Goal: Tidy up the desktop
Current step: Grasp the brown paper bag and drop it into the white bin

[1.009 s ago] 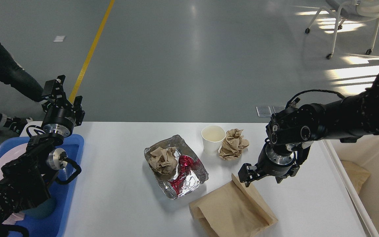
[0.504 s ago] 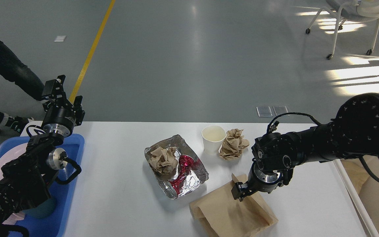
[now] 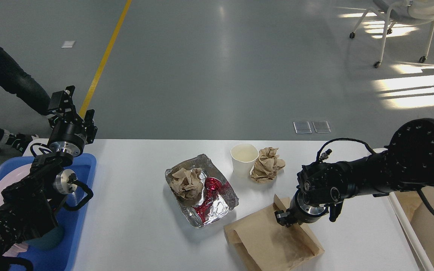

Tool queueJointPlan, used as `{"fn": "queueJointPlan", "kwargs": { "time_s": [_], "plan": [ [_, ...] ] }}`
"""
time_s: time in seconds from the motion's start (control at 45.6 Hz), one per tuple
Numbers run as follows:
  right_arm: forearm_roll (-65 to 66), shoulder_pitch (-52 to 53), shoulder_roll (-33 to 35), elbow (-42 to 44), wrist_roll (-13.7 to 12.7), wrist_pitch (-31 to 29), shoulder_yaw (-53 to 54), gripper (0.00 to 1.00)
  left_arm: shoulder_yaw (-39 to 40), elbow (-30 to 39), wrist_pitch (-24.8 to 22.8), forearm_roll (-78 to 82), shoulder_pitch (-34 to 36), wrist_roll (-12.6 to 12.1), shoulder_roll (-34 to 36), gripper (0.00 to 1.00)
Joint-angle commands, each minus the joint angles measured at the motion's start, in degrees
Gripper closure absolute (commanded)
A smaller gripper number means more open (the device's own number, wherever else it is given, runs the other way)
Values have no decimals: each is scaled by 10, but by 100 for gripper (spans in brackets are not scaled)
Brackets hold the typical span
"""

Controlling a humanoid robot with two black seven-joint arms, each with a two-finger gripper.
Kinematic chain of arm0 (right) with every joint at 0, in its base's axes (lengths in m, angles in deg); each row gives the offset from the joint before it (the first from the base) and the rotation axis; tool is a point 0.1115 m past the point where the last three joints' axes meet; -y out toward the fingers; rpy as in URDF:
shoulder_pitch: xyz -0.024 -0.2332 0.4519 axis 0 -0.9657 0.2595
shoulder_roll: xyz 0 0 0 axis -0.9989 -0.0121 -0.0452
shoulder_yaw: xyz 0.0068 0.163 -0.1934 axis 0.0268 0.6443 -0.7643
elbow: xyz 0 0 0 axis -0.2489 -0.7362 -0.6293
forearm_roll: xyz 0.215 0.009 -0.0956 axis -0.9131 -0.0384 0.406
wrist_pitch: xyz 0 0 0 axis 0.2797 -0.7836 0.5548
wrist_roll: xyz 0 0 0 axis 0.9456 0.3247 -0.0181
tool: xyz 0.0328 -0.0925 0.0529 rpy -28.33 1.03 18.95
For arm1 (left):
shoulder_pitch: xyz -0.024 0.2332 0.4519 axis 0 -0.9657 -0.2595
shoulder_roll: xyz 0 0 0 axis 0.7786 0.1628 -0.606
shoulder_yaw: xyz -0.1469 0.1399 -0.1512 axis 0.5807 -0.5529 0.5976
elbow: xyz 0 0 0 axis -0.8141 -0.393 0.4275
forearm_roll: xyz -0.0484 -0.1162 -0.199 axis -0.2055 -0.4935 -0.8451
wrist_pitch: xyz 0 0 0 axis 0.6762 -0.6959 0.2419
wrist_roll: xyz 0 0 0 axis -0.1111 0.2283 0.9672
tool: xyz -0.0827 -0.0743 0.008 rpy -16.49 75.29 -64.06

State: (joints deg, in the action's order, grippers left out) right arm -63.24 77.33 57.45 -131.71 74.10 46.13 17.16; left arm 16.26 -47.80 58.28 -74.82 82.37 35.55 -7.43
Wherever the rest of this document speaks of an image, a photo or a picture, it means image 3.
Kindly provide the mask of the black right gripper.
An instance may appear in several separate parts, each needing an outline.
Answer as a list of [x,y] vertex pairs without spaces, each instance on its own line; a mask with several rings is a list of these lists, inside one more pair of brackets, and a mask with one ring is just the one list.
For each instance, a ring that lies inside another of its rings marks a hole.
[[328,212],[328,207],[314,207],[305,204],[301,191],[297,190],[291,199],[288,211],[275,211],[275,218],[281,226],[289,228],[294,224],[314,223]]

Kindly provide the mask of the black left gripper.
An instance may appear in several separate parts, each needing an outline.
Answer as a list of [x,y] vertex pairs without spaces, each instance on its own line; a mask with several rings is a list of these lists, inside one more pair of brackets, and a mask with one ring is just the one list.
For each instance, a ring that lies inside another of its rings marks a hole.
[[50,98],[47,113],[50,115],[49,124],[54,126],[48,146],[54,152],[65,152],[73,157],[83,153],[84,146],[92,144],[98,128],[94,124],[95,110],[86,111],[83,119],[78,115],[72,96],[75,86],[67,86],[63,91],[56,91]]

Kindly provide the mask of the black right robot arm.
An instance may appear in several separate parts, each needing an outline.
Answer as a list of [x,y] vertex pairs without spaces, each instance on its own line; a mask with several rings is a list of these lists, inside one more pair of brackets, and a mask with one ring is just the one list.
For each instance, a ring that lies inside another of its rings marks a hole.
[[377,153],[359,141],[370,155],[355,161],[326,163],[331,150],[324,144],[316,159],[297,173],[297,191],[286,210],[275,211],[277,223],[314,223],[329,214],[335,222],[345,199],[361,195],[388,196],[417,192],[434,216],[434,119],[415,119],[402,125]]

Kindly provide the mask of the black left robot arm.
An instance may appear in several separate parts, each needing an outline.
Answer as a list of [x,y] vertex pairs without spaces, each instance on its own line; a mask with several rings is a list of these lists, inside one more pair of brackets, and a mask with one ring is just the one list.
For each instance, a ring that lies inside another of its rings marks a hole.
[[98,128],[94,110],[78,115],[72,96],[74,86],[52,94],[48,111],[58,117],[49,138],[49,152],[35,156],[29,174],[2,191],[0,206],[0,271],[11,265],[34,270],[28,259],[5,257],[17,243],[41,238],[58,226],[57,213],[63,207],[77,211],[93,197],[93,191],[78,180],[68,167],[92,144]]

